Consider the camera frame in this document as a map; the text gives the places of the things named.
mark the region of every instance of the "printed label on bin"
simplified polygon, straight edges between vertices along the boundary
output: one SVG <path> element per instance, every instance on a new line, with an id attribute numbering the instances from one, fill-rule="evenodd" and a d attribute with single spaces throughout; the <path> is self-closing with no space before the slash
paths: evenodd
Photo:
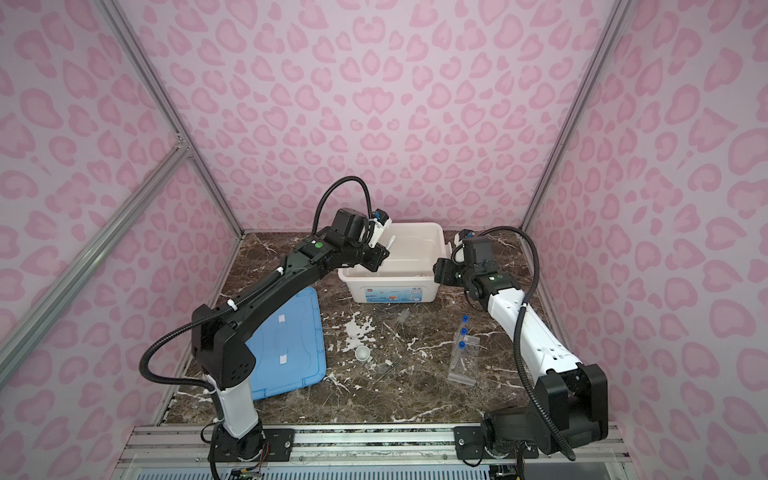
<path id="1" fill-rule="evenodd" d="M 366 288 L 368 303 L 421 302 L 422 288 L 400 286 L 394 288 Z"/>

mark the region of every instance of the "blue plastic lid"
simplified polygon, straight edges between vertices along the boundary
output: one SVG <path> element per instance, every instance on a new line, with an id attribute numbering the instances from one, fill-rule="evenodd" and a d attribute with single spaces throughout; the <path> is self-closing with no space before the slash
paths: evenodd
<path id="1" fill-rule="evenodd" d="M 326 349 L 317 292 L 308 286 L 267 318 L 246 342 L 256 357 L 250 374 L 254 400 L 318 383 Z"/>

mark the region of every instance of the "white paint patch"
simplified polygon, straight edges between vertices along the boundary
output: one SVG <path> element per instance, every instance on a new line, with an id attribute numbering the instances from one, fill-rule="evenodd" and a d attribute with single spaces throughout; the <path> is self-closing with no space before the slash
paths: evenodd
<path id="1" fill-rule="evenodd" d="M 366 316 L 365 321 L 362 322 L 362 325 L 358 325 L 357 320 L 358 316 L 360 315 L 360 311 L 354 312 L 352 314 L 352 319 L 344 324 L 344 329 L 346 331 L 346 346 L 342 350 L 342 352 L 348 352 L 350 350 L 354 350 L 357 347 L 361 346 L 363 342 L 375 342 L 376 338 L 368 337 L 366 334 L 369 332 L 372 332 L 376 329 L 373 325 L 371 325 L 372 319 L 370 316 Z"/>

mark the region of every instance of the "brown marble surface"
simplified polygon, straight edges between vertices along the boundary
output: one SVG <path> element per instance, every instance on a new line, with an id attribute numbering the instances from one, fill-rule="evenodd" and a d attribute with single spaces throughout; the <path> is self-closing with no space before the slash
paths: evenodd
<path id="1" fill-rule="evenodd" d="M 446 231 L 445 238 L 452 240 L 453 234 Z M 527 288 L 530 273 L 518 239 L 511 233 L 493 237 L 500 267 Z M 301 233 L 247 235 L 220 301 L 266 276 L 279 255 L 288 254 L 302 238 Z M 476 422 L 484 411 L 528 402 L 512 361 L 511 340 L 487 313 L 467 305 L 461 289 L 441 286 L 432 303 L 382 304 L 353 302 L 335 273 L 313 287 L 323 318 L 326 377 L 256 402 L 265 424 Z M 532 305 L 544 318 L 538 298 Z M 471 387 L 447 380 L 453 336 L 465 313 L 471 334 L 481 338 L 477 383 Z M 355 360 L 354 349 L 344 351 L 350 322 L 353 330 L 368 330 L 363 337 L 372 350 L 368 363 Z M 187 375 L 202 378 L 193 360 Z M 213 405 L 201 389 L 185 386 L 171 400 L 165 422 L 207 423 L 213 417 Z"/>

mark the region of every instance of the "pink leopard print wallpaper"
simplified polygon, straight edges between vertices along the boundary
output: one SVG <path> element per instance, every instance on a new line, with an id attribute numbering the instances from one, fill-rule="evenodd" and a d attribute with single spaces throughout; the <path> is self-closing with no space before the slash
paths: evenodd
<path id="1" fill-rule="evenodd" d="M 0 477 L 96 480 L 111 472 L 163 386 L 138 372 L 149 345 L 217 292 L 236 240 L 184 164 L 0 392 Z M 172 375 L 189 336 L 152 369 Z"/>
<path id="2" fill-rule="evenodd" d="M 519 224 L 613 1 L 121 5 L 240 222 L 291 231 L 347 174 L 396 220 Z"/>
<path id="3" fill-rule="evenodd" d="M 175 143 L 87 0 L 0 5 L 0 343 Z"/>
<path id="4" fill-rule="evenodd" d="M 768 478 L 768 2 L 643 0 L 534 234 L 647 480 Z"/>

